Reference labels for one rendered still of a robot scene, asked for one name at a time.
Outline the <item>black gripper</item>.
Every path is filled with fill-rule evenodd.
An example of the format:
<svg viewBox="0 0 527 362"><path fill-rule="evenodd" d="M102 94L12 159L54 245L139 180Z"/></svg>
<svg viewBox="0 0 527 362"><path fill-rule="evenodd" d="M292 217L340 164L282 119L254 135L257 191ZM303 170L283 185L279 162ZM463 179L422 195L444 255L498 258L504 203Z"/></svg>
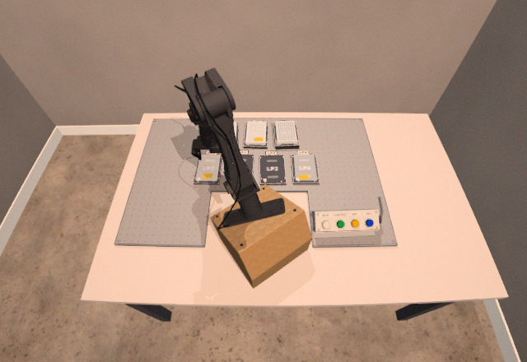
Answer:
<svg viewBox="0 0 527 362"><path fill-rule="evenodd" d="M202 141L200 141L200 139L202 139ZM210 137L203 137L201 135L201 137L197 136L197 139L193 139L191 154L201 160L202 156L200 150L209 150L210 153L221 153L214 135Z"/></svg>

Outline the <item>beige button panel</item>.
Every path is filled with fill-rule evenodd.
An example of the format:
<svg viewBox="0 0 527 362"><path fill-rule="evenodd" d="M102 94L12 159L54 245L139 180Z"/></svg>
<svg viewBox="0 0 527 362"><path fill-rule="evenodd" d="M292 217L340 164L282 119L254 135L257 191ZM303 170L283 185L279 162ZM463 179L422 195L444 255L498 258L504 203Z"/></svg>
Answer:
<svg viewBox="0 0 527 362"><path fill-rule="evenodd" d="M379 201L380 216L378 209L363 209L371 211L312 211L311 222L314 239L375 235L374 230L380 230L383 216L380 197Z"/></svg>

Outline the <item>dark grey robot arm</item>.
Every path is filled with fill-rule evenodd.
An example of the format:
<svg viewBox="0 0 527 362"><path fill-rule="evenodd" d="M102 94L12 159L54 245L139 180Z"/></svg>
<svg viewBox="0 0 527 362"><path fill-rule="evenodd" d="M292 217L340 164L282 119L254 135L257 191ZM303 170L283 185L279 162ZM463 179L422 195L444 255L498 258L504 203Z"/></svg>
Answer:
<svg viewBox="0 0 527 362"><path fill-rule="evenodd" d="M198 125L199 135L201 134L203 137L215 136L224 162L223 173L226 177L224 186L228 194L232 194L231 196L234 201L236 200L241 182L240 193L236 201L240 204L240 208L230 212L222 224L225 226L224 228L285 213L283 198L260 203L257 194L260 191L259 186L247 164L244 162L236 140L234 115L232 112L236 109L236 103L216 68L205 71L205 75L196 78L196 82L199 88L199 94L202 93L201 97L203 101L197 96L198 92L193 77L181 81L190 100L189 107L191 107L187 110L187 114L191 122L194 125ZM191 103L193 103L193 106ZM230 143L228 143L225 135L212 121L205 107L217 125L226 134ZM237 166L240 171L240 180Z"/></svg>

